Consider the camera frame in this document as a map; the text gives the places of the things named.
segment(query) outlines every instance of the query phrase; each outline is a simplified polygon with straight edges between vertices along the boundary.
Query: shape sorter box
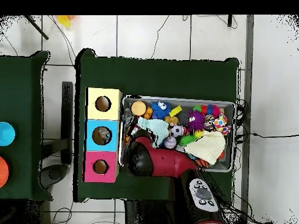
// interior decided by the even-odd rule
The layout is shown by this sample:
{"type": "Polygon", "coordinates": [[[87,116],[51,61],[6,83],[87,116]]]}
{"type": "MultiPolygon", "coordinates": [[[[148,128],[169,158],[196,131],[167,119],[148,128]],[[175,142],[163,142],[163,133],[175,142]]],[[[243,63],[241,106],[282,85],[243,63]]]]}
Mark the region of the shape sorter box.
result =
{"type": "Polygon", "coordinates": [[[88,87],[87,91],[87,119],[90,120],[119,120],[122,93],[118,89],[101,89],[88,87]],[[109,101],[109,109],[100,111],[96,102],[100,97],[109,101]]]}
{"type": "Polygon", "coordinates": [[[87,120],[86,151],[118,151],[119,121],[87,120]],[[110,132],[110,142],[98,145],[93,141],[93,132],[98,127],[105,127],[110,132]]]}
{"type": "Polygon", "coordinates": [[[118,173],[117,152],[86,152],[84,182],[114,183],[118,173]],[[104,174],[95,172],[95,163],[99,160],[106,163],[107,171],[104,174]]]}
{"type": "Polygon", "coordinates": [[[86,88],[83,182],[114,183],[116,180],[121,97],[118,89],[86,88]],[[99,99],[103,101],[103,98],[108,108],[102,109],[99,105],[99,99]],[[106,130],[105,134],[100,133],[101,127],[106,130]]]}

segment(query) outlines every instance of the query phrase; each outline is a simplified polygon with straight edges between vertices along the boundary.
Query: purple spiky toy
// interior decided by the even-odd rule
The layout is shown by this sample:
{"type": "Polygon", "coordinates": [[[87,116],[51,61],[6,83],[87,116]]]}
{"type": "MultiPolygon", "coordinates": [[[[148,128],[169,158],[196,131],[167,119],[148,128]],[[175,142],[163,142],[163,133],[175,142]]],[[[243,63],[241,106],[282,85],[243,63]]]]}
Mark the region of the purple spiky toy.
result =
{"type": "Polygon", "coordinates": [[[204,115],[199,111],[189,111],[189,132],[204,130],[204,115]]]}

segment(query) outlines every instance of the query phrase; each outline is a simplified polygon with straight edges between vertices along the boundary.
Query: blue plush toy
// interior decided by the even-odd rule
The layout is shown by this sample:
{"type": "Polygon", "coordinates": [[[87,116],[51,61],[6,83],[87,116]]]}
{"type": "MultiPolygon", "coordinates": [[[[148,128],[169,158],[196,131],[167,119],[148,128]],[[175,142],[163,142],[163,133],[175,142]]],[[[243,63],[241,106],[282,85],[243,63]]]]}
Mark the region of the blue plush toy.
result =
{"type": "Polygon", "coordinates": [[[151,108],[153,110],[152,119],[163,120],[171,112],[171,105],[167,102],[153,102],[151,108]]]}

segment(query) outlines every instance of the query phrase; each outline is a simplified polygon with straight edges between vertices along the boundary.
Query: white cloth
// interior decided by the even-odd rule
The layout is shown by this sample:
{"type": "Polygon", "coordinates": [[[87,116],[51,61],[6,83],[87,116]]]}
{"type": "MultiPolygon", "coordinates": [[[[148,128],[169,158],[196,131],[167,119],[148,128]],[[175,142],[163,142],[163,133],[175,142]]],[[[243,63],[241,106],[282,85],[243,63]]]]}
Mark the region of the white cloth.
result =
{"type": "Polygon", "coordinates": [[[225,147],[225,139],[220,131],[204,131],[203,137],[189,143],[185,151],[214,165],[225,147]]]}

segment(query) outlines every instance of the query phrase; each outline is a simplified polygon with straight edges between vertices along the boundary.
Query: metal pole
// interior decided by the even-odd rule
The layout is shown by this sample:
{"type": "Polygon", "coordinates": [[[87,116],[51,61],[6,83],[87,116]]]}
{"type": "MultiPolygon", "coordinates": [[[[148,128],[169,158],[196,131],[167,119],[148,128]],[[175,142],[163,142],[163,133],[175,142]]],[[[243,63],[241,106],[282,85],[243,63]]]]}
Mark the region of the metal pole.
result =
{"type": "Polygon", "coordinates": [[[36,23],[34,22],[34,20],[29,16],[29,15],[24,15],[25,18],[36,28],[37,31],[40,32],[40,34],[46,39],[48,40],[49,37],[46,36],[46,34],[42,31],[42,29],[40,29],[40,27],[38,27],[38,25],[36,25],[36,23]]]}
{"type": "MultiPolygon", "coordinates": [[[[246,27],[246,60],[245,60],[245,86],[244,100],[247,101],[247,109],[244,113],[243,134],[246,135],[245,129],[250,133],[251,122],[251,84],[252,84],[252,59],[253,59],[253,15],[247,15],[246,27]]],[[[242,184],[241,184],[241,211],[248,214],[248,187],[249,187],[249,148],[250,136],[243,143],[242,155],[242,184]]]]}

